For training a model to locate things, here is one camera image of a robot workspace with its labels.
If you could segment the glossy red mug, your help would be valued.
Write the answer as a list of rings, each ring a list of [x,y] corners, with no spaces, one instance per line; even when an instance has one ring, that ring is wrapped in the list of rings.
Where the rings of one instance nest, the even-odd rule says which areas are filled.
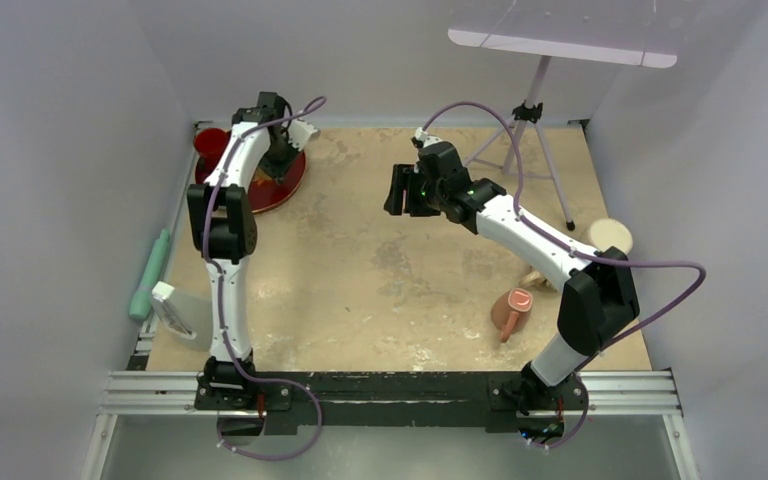
[[[221,128],[207,128],[195,135],[193,147],[199,157],[194,173],[197,183],[203,183],[217,167],[229,139],[230,132]]]

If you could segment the beige mug sideways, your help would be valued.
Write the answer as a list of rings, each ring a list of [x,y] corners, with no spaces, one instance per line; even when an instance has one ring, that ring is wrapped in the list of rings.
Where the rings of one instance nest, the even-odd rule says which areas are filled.
[[[532,266],[527,268],[527,272],[518,282],[518,287],[526,290],[557,292],[557,288],[539,270]]]

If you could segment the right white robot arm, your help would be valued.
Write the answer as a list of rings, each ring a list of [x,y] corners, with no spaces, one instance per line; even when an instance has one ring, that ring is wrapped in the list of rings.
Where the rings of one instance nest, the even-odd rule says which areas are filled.
[[[556,399],[561,384],[604,350],[640,313],[627,256],[565,236],[521,207],[501,185],[472,179],[456,148],[426,141],[413,164],[392,168],[384,210],[444,216],[514,253],[561,294],[557,332],[521,371],[521,392],[536,407]]]

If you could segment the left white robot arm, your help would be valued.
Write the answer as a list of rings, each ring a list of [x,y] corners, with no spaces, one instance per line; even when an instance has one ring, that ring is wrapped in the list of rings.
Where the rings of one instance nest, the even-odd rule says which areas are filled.
[[[233,115],[228,146],[213,172],[186,192],[194,246],[211,287],[213,333],[200,390],[235,409],[249,407],[259,393],[246,319],[245,280],[258,239],[248,188],[258,172],[284,181],[301,151],[291,139],[292,122],[282,96],[260,93],[255,105]]]

